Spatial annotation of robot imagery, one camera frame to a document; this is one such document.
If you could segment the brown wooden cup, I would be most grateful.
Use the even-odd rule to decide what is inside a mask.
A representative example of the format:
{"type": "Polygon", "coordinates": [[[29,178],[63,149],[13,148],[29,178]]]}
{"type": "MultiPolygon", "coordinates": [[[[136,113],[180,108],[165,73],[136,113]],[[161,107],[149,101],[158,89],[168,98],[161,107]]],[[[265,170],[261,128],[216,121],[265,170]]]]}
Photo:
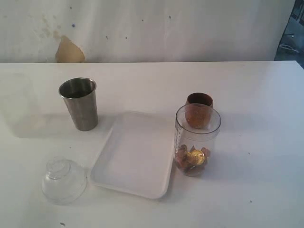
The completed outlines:
{"type": "Polygon", "coordinates": [[[195,129],[203,129],[210,121],[213,99],[205,93],[192,93],[186,100],[186,121],[195,129]]]}

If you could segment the stainless steel cup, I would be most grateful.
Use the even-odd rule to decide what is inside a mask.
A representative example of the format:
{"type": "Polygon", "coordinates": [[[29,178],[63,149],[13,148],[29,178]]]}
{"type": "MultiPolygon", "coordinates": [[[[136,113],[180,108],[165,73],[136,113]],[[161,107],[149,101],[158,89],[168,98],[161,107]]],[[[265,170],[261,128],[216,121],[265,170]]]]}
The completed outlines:
{"type": "Polygon", "coordinates": [[[67,80],[58,89],[80,131],[90,131],[98,124],[95,90],[96,82],[86,77],[67,80]]]}

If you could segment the clear plastic shaker cup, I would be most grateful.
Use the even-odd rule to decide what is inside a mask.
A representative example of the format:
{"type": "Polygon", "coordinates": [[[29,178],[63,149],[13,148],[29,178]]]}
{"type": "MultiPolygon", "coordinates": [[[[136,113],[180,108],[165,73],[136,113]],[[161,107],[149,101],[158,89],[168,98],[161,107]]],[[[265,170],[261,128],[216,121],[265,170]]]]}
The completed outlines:
{"type": "Polygon", "coordinates": [[[220,131],[221,117],[219,113],[211,108],[211,117],[208,125],[203,129],[192,128],[186,121],[186,105],[182,106],[175,115],[175,153],[178,148],[185,144],[187,148],[195,146],[196,149],[205,147],[211,152],[214,150],[215,139],[220,131]]]}

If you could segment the clear plastic shaker lid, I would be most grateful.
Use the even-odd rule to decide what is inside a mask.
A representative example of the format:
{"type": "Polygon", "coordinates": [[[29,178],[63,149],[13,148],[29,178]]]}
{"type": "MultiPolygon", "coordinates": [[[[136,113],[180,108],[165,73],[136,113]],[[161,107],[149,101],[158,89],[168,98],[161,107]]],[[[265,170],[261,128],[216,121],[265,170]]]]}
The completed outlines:
{"type": "Polygon", "coordinates": [[[73,160],[54,157],[46,164],[42,193],[56,205],[65,205],[79,198],[87,186],[84,168],[73,160]]]}

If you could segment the white rectangular tray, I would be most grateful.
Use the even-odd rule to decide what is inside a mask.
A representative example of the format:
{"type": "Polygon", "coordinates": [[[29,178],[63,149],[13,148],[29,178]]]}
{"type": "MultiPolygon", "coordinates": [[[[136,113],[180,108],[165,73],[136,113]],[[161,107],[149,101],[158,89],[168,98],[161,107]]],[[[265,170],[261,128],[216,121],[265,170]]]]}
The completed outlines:
{"type": "Polygon", "coordinates": [[[173,162],[173,121],[139,112],[118,115],[89,179],[93,185],[149,199],[168,189],[173,162]]]}

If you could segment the gold coin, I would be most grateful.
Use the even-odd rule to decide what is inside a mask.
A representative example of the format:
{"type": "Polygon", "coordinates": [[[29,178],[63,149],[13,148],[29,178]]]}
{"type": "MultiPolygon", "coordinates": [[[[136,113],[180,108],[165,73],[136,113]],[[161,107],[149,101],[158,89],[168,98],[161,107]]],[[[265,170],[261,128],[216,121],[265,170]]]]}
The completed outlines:
{"type": "Polygon", "coordinates": [[[193,166],[199,166],[204,163],[205,154],[202,151],[193,150],[193,151],[187,152],[186,160],[193,166]]]}

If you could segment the brown coins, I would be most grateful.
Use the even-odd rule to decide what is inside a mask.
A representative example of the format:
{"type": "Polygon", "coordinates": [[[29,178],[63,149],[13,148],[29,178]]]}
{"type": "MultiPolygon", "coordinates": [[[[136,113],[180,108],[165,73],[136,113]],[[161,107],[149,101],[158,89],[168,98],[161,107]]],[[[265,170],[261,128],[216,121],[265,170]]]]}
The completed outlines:
{"type": "Polygon", "coordinates": [[[205,147],[202,147],[199,151],[202,151],[205,154],[205,161],[202,165],[199,166],[193,166],[186,160],[186,154],[187,152],[193,151],[193,150],[199,150],[196,149],[195,146],[192,146],[190,149],[187,148],[185,144],[181,145],[178,150],[175,153],[175,164],[180,169],[184,175],[186,176],[198,176],[202,174],[202,172],[205,170],[208,160],[211,154],[211,151],[205,147]]]}

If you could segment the translucent plastic container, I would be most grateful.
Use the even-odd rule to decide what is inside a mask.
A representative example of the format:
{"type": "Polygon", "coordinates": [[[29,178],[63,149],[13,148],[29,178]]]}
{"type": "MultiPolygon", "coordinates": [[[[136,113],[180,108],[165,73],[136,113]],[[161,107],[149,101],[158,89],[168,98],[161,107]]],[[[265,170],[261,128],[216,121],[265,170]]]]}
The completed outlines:
{"type": "Polygon", "coordinates": [[[15,136],[25,137],[34,130],[36,111],[30,78],[20,73],[0,75],[0,115],[15,136]]]}

